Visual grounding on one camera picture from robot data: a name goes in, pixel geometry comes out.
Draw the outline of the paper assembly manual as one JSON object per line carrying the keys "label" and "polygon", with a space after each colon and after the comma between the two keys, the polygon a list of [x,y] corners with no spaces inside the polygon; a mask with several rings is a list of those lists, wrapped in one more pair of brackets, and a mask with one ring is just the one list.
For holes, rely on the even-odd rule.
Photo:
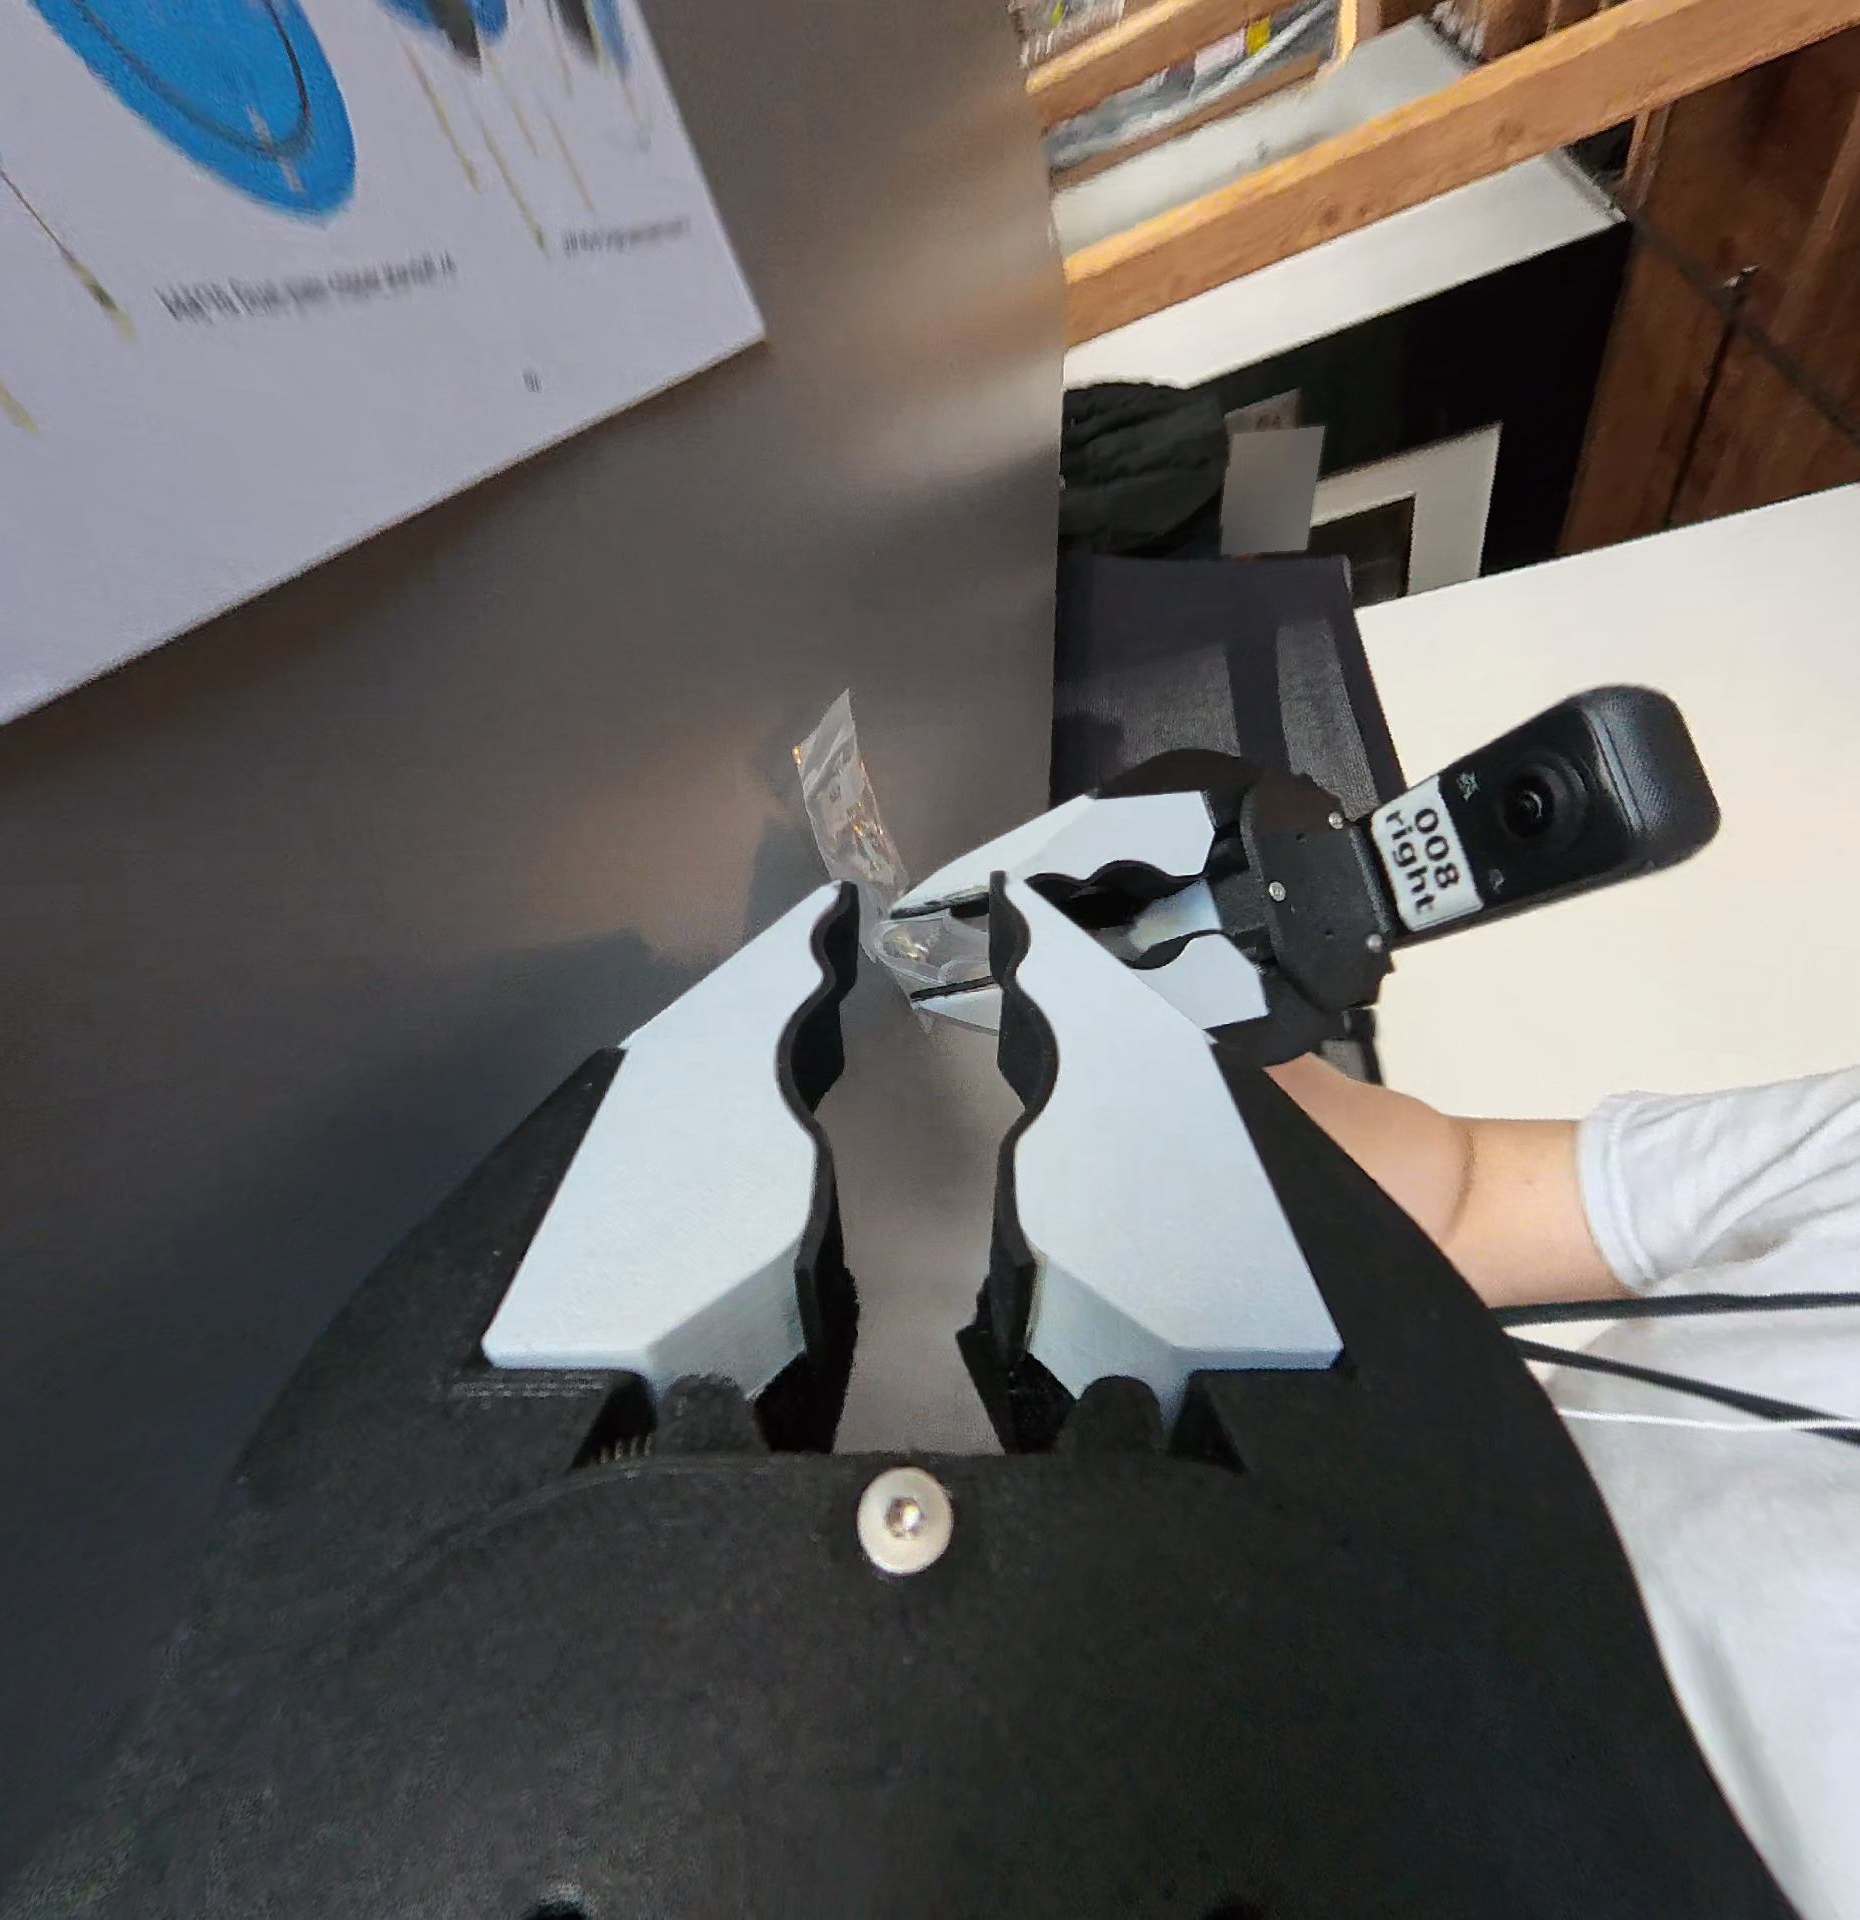
{"label": "paper assembly manual", "polygon": [[760,337],[645,3],[0,0],[0,726]]}

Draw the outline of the person's white shirt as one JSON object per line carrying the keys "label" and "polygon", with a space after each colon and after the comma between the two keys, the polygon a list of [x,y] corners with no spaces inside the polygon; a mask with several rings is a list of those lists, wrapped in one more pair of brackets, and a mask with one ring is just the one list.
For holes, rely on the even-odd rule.
{"label": "person's white shirt", "polygon": [[[1610,1095],[1575,1131],[1589,1228],[1648,1317],[1589,1360],[1860,1425],[1860,1071]],[[1860,1920],[1860,1435],[1733,1425],[1648,1379],[1555,1372],[1661,1668],[1798,1915]]]}

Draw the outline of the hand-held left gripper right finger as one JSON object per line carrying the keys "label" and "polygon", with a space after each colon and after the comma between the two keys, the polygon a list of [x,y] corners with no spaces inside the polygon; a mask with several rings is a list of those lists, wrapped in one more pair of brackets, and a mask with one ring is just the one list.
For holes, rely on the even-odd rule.
{"label": "hand-held left gripper right finger", "polygon": [[1142,1379],[1174,1429],[1195,1372],[1329,1368],[1341,1332],[1213,1030],[1002,873],[986,957],[1021,1117],[957,1353],[1002,1452],[1045,1452],[1094,1379]]}

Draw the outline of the person's right forearm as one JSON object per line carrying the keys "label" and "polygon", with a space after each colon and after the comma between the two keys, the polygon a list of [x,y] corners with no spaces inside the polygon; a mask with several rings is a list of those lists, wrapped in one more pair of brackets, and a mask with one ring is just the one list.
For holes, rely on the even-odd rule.
{"label": "person's right forearm", "polygon": [[1575,1117],[1453,1117],[1321,1056],[1275,1065],[1268,1078],[1436,1237],[1490,1310],[1625,1296],[1582,1203]]}

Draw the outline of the black mesh chair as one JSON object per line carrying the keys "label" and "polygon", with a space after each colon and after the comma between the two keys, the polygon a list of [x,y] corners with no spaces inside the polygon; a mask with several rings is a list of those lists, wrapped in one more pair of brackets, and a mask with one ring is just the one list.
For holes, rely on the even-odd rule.
{"label": "black mesh chair", "polygon": [[1369,811],[1405,790],[1341,557],[1055,559],[1045,804],[1156,753],[1290,770]]}

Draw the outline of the clear bag of black screws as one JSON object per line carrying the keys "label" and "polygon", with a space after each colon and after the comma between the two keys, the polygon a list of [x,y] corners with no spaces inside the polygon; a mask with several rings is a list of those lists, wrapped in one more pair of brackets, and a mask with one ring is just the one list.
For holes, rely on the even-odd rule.
{"label": "clear bag of black screws", "polygon": [[841,695],[814,737],[795,742],[795,786],[825,873],[857,889],[857,937],[870,972],[906,994],[921,1026],[951,1018],[990,1034],[1002,997],[990,983],[986,916],[892,923],[910,873],[879,817],[848,695]]}

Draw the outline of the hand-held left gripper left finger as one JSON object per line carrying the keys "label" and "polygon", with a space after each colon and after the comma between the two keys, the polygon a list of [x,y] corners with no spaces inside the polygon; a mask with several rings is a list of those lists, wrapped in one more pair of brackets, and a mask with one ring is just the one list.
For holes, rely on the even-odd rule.
{"label": "hand-held left gripper left finger", "polygon": [[819,1099],[848,983],[857,889],[825,882],[616,1046],[490,1368],[725,1379],[773,1452],[833,1452],[857,1279]]}

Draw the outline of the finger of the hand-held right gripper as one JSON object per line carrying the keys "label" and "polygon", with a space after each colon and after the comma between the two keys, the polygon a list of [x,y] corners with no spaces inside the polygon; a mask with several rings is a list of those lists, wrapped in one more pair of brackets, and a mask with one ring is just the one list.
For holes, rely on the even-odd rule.
{"label": "finger of the hand-held right gripper", "polygon": [[892,923],[956,916],[990,892],[990,878],[1094,882],[1105,873],[1147,882],[1195,882],[1214,845],[1214,817],[1202,790],[1156,794],[1074,794],[964,854],[942,859],[890,907]]}
{"label": "finger of the hand-held right gripper", "polygon": [[[1166,997],[1202,1030],[1243,1026],[1267,1013],[1267,983],[1251,957],[1222,935],[1222,912],[1206,892],[1074,892],[1055,912],[1089,935],[1113,961]],[[890,923],[890,965],[921,1018],[964,1030],[997,1030],[1002,994],[986,961],[986,899],[956,899],[921,916]]]}

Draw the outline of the white table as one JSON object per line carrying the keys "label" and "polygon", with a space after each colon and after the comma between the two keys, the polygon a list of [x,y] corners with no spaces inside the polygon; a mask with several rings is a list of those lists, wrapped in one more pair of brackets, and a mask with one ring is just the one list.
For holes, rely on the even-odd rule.
{"label": "white table", "polygon": [[1860,483],[1360,613],[1411,779],[1603,683],[1661,689],[1723,806],[1653,878],[1405,949],[1395,1093],[1582,1117],[1860,1065]]}

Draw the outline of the black backpack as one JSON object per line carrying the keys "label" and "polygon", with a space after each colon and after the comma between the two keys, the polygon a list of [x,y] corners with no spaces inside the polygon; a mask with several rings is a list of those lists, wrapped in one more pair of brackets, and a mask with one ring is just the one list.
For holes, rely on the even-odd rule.
{"label": "black backpack", "polygon": [[1070,386],[1055,557],[1222,557],[1227,465],[1227,407],[1213,386]]}

